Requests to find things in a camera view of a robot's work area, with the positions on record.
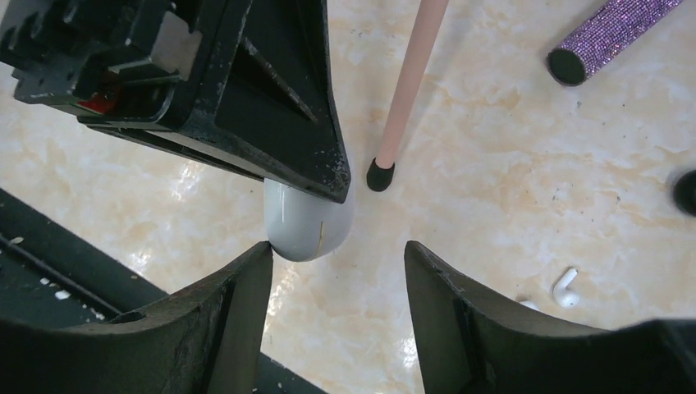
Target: marble floor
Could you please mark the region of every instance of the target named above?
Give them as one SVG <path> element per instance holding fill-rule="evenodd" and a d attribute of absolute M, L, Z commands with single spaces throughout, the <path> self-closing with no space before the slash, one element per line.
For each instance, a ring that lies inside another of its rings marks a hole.
<path fill-rule="evenodd" d="M 394 184 L 375 194 L 364 174 L 418 2 L 328 1 L 358 208 L 339 250 L 276 259 L 265 353 L 331 393 L 422 392 L 408 240 L 574 322 L 696 317 L 696 219 L 668 197 L 675 175 L 696 167 L 696 2 L 563 88 L 543 57 L 602 2 L 451 2 Z M 261 183 L 18 103 L 10 74 L 0 66 L 3 189 L 166 291 L 265 238 Z M 549 289 L 569 266 L 582 299 L 562 309 Z"/>

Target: purple sparkly rod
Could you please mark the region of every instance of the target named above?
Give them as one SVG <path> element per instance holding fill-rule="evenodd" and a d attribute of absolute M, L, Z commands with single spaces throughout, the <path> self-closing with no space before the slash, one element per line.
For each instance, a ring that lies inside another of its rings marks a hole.
<path fill-rule="evenodd" d="M 609 0 L 592 17 L 575 29 L 549 54 L 549 70 L 556 79 L 567 85 L 579 85 L 604 67 L 617 54 L 653 27 L 682 0 Z M 575 55 L 575 71 L 584 75 L 569 78 Z M 552 57 L 563 61 L 552 64 Z"/>

